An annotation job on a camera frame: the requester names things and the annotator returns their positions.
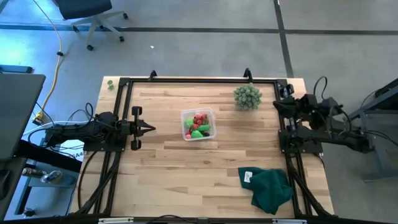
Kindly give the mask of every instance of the clear plastic container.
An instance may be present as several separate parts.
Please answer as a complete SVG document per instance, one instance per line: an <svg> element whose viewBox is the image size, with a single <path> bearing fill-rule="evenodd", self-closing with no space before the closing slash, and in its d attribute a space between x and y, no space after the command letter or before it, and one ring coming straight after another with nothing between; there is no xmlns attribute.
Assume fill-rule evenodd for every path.
<svg viewBox="0 0 398 224"><path fill-rule="evenodd" d="M197 113L200 114L207 114L207 117L209 119L209 124L210 124L210 130L207 131L209 133L209 136L207 137L202 137L202 138L193 138L193 139L187 139L185 137L185 134L189 131L187 127L185 127L184 122L188 118L193 118ZM183 110L181 111L181 125L182 125L182 137L186 141L196 141L196 140L204 140L204 139L212 139L216 136L217 131L216 131L216 118L214 117L213 110L211 108L201 108L201 109L191 109L191 110Z"/></svg>

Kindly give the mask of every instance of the green succulent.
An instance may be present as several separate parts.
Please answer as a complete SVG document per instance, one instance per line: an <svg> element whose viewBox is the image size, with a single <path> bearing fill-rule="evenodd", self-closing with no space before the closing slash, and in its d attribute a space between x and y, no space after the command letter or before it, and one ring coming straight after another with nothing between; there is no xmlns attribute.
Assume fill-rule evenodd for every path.
<svg viewBox="0 0 398 224"><path fill-rule="evenodd" d="M256 110L261 103L262 93L255 88L253 83L238 87L234 91L236 105L241 110Z"/></svg>

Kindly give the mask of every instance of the green towel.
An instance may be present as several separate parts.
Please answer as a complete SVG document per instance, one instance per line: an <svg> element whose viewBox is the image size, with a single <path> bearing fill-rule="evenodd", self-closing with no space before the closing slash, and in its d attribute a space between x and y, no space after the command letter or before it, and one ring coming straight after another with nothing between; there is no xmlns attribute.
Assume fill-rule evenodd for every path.
<svg viewBox="0 0 398 224"><path fill-rule="evenodd" d="M251 204L266 213L275 215L278 207L292 198L292 188L281 169L241 167L238 172L242 187L253 191Z"/></svg>

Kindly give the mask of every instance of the wooden tabletop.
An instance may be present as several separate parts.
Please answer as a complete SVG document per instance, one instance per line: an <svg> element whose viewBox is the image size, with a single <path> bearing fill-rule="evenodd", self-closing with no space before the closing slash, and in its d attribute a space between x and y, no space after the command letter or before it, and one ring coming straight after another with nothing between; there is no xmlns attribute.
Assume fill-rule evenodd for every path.
<svg viewBox="0 0 398 224"><path fill-rule="evenodd" d="M104 77L95 113L113 111L120 77ZM301 78L289 78L294 97L305 91ZM255 85L262 92L256 111L238 111L233 91L241 84L230 83L135 83L131 106L142 106L140 119L156 131L141 137L142 149L132 151L130 140L122 153L114 193L112 216L212 218L291 218L292 202L279 207L276 215L251 205L252 192L241 187L238 167L280 168L286 170L280 153L278 113L272 105L274 87ZM123 111L123 92L120 113ZM180 113L194 108L211 108L217 135L211 141L185 141ZM133 117L129 112L128 120ZM104 153L97 153L88 165L81 186L84 203L98 185ZM319 158L302 155L308 188L326 210L333 213L325 171ZM304 211L298 190L300 208ZM71 212L77 210L75 194Z"/></svg>

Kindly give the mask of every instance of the gray floor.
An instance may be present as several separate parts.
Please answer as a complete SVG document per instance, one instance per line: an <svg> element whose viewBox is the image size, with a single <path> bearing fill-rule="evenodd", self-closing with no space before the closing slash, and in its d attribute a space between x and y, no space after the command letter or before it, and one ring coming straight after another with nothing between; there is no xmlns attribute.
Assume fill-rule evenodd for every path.
<svg viewBox="0 0 398 224"><path fill-rule="evenodd" d="M26 2L27 12L22 13L21 2L25 1L9 0L0 24L48 24L31 3ZM57 24L70 22L62 21L58 9L48 1L39 4ZM112 10L124 9L131 18L113 18L112 25L120 27L277 28L271 0L115 0L113 5ZM394 30L398 24L396 1L280 0L280 5L286 29ZM109 32L96 32L93 52L85 49L85 35L61 32L66 56L46 107L54 120L67 119L86 102L95 106L105 75L149 75L155 69L158 75L238 77L249 67L257 77L286 77L279 34L124 32L126 41L120 43ZM327 76L325 96L344 104L347 112L355 110L370 92L397 78L397 42L398 36L287 36L294 76L305 79L308 92L318 77ZM34 73L47 76L39 103L52 84L56 51L58 39L53 31L0 29L0 63L30 65ZM41 137L39 133L34 140ZM398 178L365 184L362 176L376 168L374 155L330 144L324 144L324 150L337 215L398 221ZM37 192L30 200L42 195L47 201L57 197L54 192ZM42 201L39 209L47 204ZM58 201L66 209L69 201ZM51 212L45 215L60 214L62 208Z"/></svg>

